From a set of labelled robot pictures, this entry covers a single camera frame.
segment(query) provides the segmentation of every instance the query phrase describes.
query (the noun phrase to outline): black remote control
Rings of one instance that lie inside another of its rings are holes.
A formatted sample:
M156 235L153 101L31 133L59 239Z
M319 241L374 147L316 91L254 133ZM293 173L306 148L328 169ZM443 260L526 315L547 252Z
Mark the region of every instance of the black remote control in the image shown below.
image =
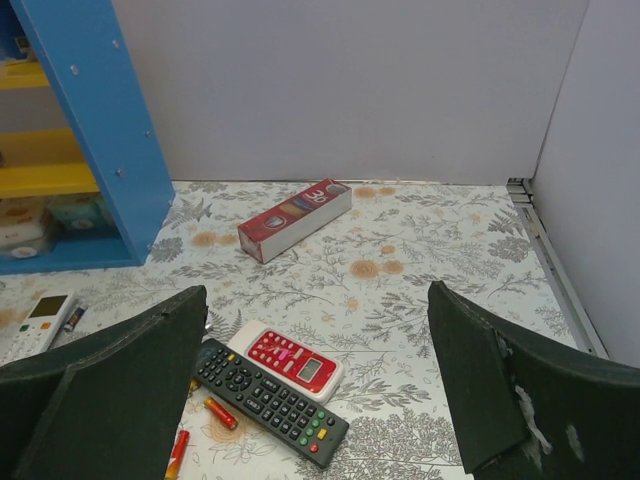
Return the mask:
M320 468L349 430L345 420L215 339L202 343L195 379Z

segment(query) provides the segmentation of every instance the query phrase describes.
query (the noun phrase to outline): blue side panel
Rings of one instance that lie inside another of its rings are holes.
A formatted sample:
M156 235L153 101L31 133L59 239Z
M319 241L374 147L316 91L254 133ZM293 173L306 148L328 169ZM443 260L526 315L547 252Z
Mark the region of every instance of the blue side panel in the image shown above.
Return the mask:
M111 2L11 2L131 257L143 263L174 191Z
M83 232L82 235L64 236L47 255L24 260L0 260L0 275L126 267L136 263L117 232Z

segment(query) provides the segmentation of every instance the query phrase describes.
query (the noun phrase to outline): yellow shelf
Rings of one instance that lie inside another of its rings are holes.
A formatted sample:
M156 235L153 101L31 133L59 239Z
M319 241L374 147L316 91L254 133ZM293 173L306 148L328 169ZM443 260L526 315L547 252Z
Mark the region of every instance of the yellow shelf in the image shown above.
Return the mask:
M0 198L98 192L70 129L0 134Z
M0 65L0 90L39 88L48 85L47 76L38 62Z

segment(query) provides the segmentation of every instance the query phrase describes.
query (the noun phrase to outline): table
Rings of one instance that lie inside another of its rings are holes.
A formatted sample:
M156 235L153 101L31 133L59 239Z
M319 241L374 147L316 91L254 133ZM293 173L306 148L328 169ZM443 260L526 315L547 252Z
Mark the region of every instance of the table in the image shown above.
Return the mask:
M303 190L301 183L175 184L176 201L140 268L0 278L0 327L16 328L50 288L89 306L62 345L204 284L213 334L257 319L338 358L347 374L328 408L351 423L322 474L238 412L222 427L187 401L181 479L467 478L427 322L427 289L443 279L474 302L575 346L503 187L353 184L353 208L267 265L243 253L236 227Z

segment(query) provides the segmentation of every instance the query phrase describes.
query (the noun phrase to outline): gray wall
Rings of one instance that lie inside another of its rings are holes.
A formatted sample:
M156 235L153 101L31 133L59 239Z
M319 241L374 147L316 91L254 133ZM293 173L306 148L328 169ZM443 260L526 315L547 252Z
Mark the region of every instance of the gray wall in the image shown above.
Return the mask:
M591 0L535 203L611 357L640 367L640 2Z
M588 0L115 0L174 178L532 176Z

